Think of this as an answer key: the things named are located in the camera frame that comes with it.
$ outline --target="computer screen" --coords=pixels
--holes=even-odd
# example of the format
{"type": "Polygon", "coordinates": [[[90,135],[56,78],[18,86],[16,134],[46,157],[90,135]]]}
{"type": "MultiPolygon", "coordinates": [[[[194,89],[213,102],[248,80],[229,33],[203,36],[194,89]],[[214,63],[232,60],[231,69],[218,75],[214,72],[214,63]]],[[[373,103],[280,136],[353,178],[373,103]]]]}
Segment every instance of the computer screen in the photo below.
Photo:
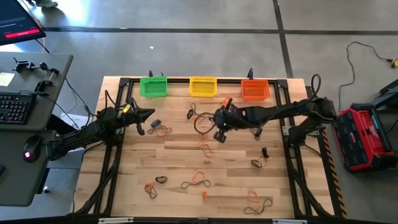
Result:
{"type": "Polygon", "coordinates": [[[0,45],[42,37],[45,33],[17,0],[0,0],[0,45]]]}

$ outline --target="green basket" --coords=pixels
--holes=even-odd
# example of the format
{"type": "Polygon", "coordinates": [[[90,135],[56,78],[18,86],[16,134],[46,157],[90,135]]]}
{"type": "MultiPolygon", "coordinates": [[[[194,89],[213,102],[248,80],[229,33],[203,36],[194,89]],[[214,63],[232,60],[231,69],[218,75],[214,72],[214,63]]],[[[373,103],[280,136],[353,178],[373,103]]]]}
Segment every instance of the green basket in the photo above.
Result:
{"type": "Polygon", "coordinates": [[[140,79],[140,94],[144,97],[160,97],[167,94],[167,77],[140,79]]]}

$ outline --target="gray floor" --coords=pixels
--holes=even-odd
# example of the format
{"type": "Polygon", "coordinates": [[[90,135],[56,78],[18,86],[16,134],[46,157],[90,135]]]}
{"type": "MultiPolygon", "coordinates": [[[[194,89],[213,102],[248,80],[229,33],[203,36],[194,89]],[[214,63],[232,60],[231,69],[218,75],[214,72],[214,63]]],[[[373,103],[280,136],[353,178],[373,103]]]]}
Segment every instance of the gray floor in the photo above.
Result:
{"type": "MultiPolygon", "coordinates": [[[[43,26],[95,28],[277,29],[272,0],[58,0],[58,9],[30,7],[43,26]]],[[[395,0],[279,0],[288,30],[398,30],[395,0]]],[[[172,34],[48,32],[47,48],[75,56],[68,79],[94,110],[105,75],[214,75],[286,77],[278,34],[172,34]]],[[[346,46],[360,41],[375,46],[382,57],[398,57],[397,36],[286,35],[295,78],[307,85],[314,73],[322,76],[318,95],[338,106],[338,86],[352,80],[346,46]]],[[[41,52],[34,41],[0,47],[2,51],[41,52]]],[[[370,49],[350,47],[356,71],[354,85],[342,90],[341,107],[367,102],[396,79],[398,70],[379,60],[370,49]]],[[[65,86],[58,103],[66,110],[75,99],[65,86]]],[[[79,103],[72,112],[86,115],[79,103]]],[[[394,117],[383,118],[387,129],[394,117]]],[[[347,173],[327,129],[349,218],[398,223],[397,172],[347,173]]],[[[47,180],[51,194],[38,195],[27,208],[0,208],[0,220],[63,215],[69,212],[80,163],[69,155],[52,164],[47,180]]]]}

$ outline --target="keyboard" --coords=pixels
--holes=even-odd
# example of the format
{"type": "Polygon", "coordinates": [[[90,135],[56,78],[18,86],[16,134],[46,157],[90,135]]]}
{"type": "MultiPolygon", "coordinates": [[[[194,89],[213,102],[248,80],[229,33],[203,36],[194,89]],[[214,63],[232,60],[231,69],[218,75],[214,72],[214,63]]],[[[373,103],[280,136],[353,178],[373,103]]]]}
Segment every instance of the keyboard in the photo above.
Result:
{"type": "Polygon", "coordinates": [[[0,124],[26,124],[35,100],[33,93],[0,92],[0,124]]]}

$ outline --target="wooden table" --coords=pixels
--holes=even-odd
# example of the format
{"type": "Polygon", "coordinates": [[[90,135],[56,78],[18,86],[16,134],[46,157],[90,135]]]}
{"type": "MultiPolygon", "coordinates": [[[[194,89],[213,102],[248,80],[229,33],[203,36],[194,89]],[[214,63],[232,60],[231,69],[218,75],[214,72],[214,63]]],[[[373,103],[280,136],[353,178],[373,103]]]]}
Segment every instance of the wooden table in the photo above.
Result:
{"type": "MultiPolygon", "coordinates": [[[[113,99],[118,92],[120,77],[104,77],[96,111],[104,108],[104,91],[108,90],[113,99]]],[[[292,101],[307,98],[302,79],[288,79],[292,101]]],[[[210,112],[220,107],[226,97],[232,97],[238,106],[276,106],[274,89],[270,88],[270,98],[258,102],[244,102],[241,86],[219,84],[214,98],[194,98],[188,92],[187,83],[169,83],[167,97],[144,98],[139,95],[139,83],[133,87],[133,97],[141,108],[155,108],[156,112],[143,125],[145,136],[138,135],[136,125],[126,129],[121,165],[113,201],[114,217],[213,217],[213,218],[293,218],[289,180],[278,121],[270,121],[264,126],[259,141],[254,140],[250,130],[230,131],[224,144],[213,139],[216,128],[206,137],[206,143],[213,153],[205,157],[198,148],[201,135],[195,132],[193,121],[187,119],[192,102],[197,112],[210,112]],[[166,137],[148,134],[150,124],[160,119],[163,125],[172,128],[166,137]],[[263,168],[255,168],[252,159],[261,156],[261,148],[268,148],[271,158],[263,168]],[[190,186],[181,189],[182,182],[191,181],[196,171],[202,170],[211,187],[190,186]],[[144,186],[155,181],[158,176],[167,176],[164,184],[155,183],[157,198],[151,200],[144,192],[144,186]],[[202,197],[202,190],[208,192],[208,200],[202,197]],[[259,204],[248,200],[248,190],[257,192],[259,199],[271,198],[273,205],[261,215],[245,215],[247,206],[257,208],[259,204]]],[[[295,118],[296,123],[304,117],[295,118]]],[[[204,121],[200,128],[205,130],[210,122],[204,121]]],[[[318,150],[317,140],[307,138],[307,144],[318,150]]],[[[100,179],[105,147],[86,153],[75,192],[75,205],[79,209],[93,193],[100,179]]],[[[333,213],[330,193],[326,182],[321,158],[307,149],[301,148],[308,188],[326,211],[333,213]]],[[[298,188],[300,208],[304,211],[302,194],[298,188]]]]}

